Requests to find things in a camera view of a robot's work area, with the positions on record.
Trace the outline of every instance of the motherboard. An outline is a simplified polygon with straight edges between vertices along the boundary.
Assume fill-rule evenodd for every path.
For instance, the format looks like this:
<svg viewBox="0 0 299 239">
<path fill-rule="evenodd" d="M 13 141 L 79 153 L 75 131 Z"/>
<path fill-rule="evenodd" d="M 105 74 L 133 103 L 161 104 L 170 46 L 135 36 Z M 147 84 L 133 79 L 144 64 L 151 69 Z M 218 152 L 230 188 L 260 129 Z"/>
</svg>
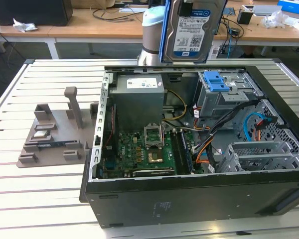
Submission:
<svg viewBox="0 0 299 239">
<path fill-rule="evenodd" d="M 162 131 L 162 136 L 153 131 L 119 133 L 118 155 L 104 158 L 104 178 L 129 178 L 157 175 L 185 174 L 188 168 L 189 148 L 194 146 L 191 131 Z M 161 146 L 148 146 L 162 139 Z M 180 152 L 179 143 L 187 150 Z"/>
</svg>

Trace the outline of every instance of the yellow wire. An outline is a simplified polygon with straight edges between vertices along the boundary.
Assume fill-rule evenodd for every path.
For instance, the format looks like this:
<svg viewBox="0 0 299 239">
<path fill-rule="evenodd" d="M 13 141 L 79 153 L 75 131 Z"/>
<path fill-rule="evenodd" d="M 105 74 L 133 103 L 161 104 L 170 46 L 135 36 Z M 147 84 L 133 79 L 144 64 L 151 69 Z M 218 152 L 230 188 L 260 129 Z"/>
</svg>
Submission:
<svg viewBox="0 0 299 239">
<path fill-rule="evenodd" d="M 177 119 L 183 117 L 186 114 L 187 105 L 186 105 L 185 101 L 175 91 L 172 91 L 172 90 L 167 90 L 167 91 L 172 92 L 173 94 L 176 95 L 177 98 L 179 98 L 182 101 L 182 103 L 184 104 L 184 111 L 180 116 L 173 117 L 173 118 L 163 118 L 163 120 L 175 120 L 175 119 L 177 120 Z"/>
</svg>

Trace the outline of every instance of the blue box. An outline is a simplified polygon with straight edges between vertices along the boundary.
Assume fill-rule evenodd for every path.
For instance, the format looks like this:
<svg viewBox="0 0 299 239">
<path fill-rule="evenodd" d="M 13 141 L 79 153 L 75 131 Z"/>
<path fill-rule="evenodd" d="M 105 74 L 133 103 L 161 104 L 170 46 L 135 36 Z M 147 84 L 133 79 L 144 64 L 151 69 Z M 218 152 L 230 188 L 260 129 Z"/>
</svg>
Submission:
<svg viewBox="0 0 299 239">
<path fill-rule="evenodd" d="M 278 6 L 283 6 L 282 11 L 299 14 L 299 0 L 279 0 Z"/>
</svg>

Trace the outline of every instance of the hard drive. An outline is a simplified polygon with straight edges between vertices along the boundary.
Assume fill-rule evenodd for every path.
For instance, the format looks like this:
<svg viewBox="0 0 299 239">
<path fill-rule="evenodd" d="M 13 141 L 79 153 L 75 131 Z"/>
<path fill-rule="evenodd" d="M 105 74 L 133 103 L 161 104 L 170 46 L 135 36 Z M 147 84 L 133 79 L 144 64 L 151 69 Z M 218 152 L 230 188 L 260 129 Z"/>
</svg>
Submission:
<svg viewBox="0 0 299 239">
<path fill-rule="evenodd" d="M 227 0 L 167 0 L 161 62 L 205 63 Z"/>
</svg>

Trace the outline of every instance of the floor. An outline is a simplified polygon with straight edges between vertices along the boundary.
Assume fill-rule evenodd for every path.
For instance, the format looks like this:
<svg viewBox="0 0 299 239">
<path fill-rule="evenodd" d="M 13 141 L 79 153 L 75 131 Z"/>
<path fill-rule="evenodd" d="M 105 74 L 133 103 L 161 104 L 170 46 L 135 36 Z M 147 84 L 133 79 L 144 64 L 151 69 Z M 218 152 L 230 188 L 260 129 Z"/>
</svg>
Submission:
<svg viewBox="0 0 299 239">
<path fill-rule="evenodd" d="M 87 58 L 136 58 L 142 50 L 141 44 L 126 44 L 124 48 L 120 44 L 98 43 L 94 44 L 94 55 L 90 55 L 87 44 L 84 43 L 59 43 L 57 45 L 59 54 L 63 59 L 87 59 Z M 10 81 L 14 78 L 24 60 L 17 54 L 12 47 L 5 43 L 6 52 L 0 54 L 0 96 L 7 88 Z M 26 59 L 51 59 L 49 50 L 45 43 L 16 43 L 15 48 Z M 260 55 L 262 47 L 257 47 L 255 56 Z M 232 57 L 239 57 L 242 49 L 236 47 Z M 226 58 L 227 54 L 221 54 L 220 58 Z M 299 77 L 299 52 L 291 47 L 277 47 L 275 52 L 269 50 L 266 58 L 279 58 Z"/>
</svg>

